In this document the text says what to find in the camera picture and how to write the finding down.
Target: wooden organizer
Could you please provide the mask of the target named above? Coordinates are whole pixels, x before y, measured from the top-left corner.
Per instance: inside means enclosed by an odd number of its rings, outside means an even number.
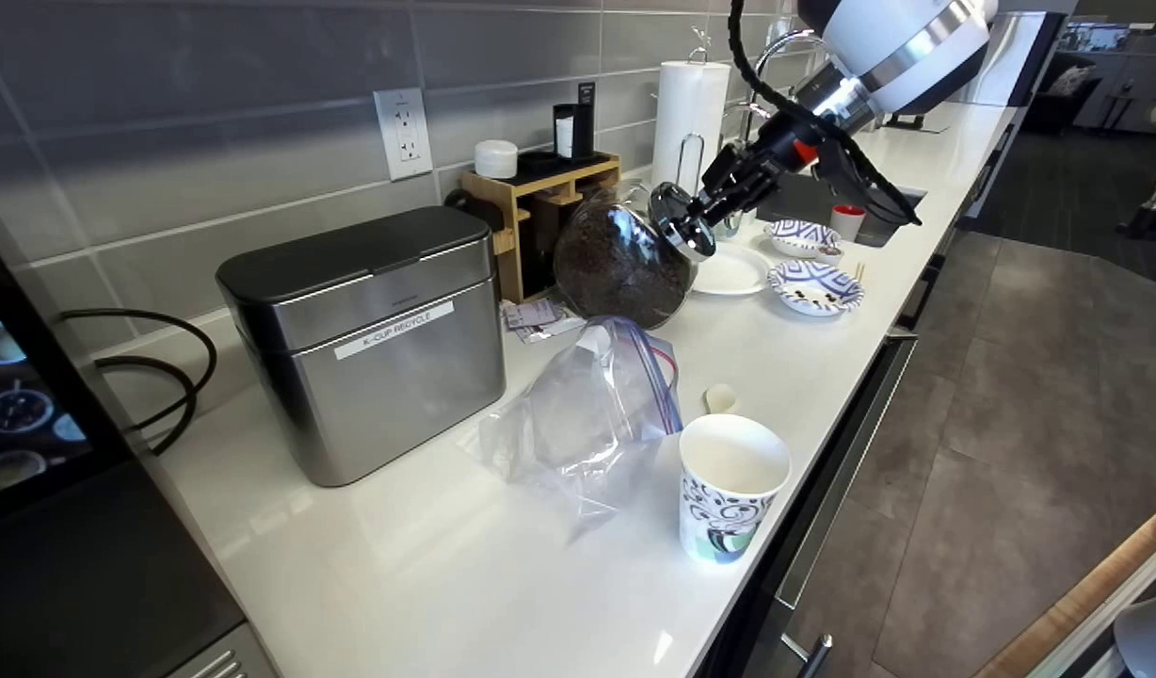
[[[1156,553],[1156,514],[1112,549],[1067,599],[1059,599],[1034,625],[1004,646],[984,678],[1030,676],[1104,599],[1114,597]]]
[[[553,209],[577,209],[586,189],[616,191],[616,172],[621,172],[621,166],[616,166],[615,153],[586,163],[586,166],[562,168],[562,172],[545,172],[545,177],[536,177],[536,180],[521,180],[521,186],[486,180],[474,168],[458,168],[458,186],[472,195],[498,204],[499,216],[506,216],[506,225],[494,234],[499,299],[507,299],[507,302],[528,299],[521,234],[532,225],[532,210],[524,209],[524,199],[543,199],[543,204],[553,204]]]

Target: gray tile backsplash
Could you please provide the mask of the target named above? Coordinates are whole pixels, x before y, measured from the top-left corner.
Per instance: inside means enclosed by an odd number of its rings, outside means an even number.
[[[595,10],[413,10],[420,82],[479,88],[600,72]]]
[[[551,109],[580,81],[600,82],[600,151],[647,166],[660,60],[705,40],[722,60],[722,8],[0,0],[0,221],[63,310],[209,314],[226,255],[437,204],[479,138],[545,148]],[[757,54],[774,5],[749,8]],[[424,89],[424,177],[386,180],[368,98],[386,88]]]
[[[386,180],[371,103],[44,142],[94,245]]]
[[[0,138],[0,225],[24,261],[50,261],[91,245],[63,186],[44,172],[41,153],[19,136]]]
[[[0,0],[0,72],[37,133],[408,88],[404,8]]]
[[[295,241],[364,220],[410,210],[420,204],[437,204],[429,177],[359,189],[347,195],[312,199],[301,209],[253,216],[228,225],[206,225],[182,239],[149,239],[129,248],[105,248],[103,265],[125,307],[198,315],[222,310],[222,293],[214,285],[214,266],[222,261],[276,241]]]

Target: gray floor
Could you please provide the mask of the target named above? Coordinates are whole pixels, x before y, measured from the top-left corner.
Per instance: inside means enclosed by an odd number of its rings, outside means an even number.
[[[1001,191],[995,216],[1020,199]],[[1101,230],[1104,210],[1078,209],[1067,230]],[[974,676],[1148,514],[1156,284],[966,234],[792,638],[837,638],[824,676]]]
[[[1114,261],[1156,279],[1156,239],[1121,239],[1156,177],[1156,136],[1020,136],[980,230]]]

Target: wall outlet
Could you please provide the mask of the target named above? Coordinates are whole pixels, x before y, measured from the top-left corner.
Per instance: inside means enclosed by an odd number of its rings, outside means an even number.
[[[420,89],[378,89],[378,118],[390,177],[429,172],[429,129]]]

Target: black appliance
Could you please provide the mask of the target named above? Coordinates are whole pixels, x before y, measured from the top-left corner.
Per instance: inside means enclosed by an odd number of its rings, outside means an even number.
[[[0,678],[276,676],[37,307],[0,255]]]

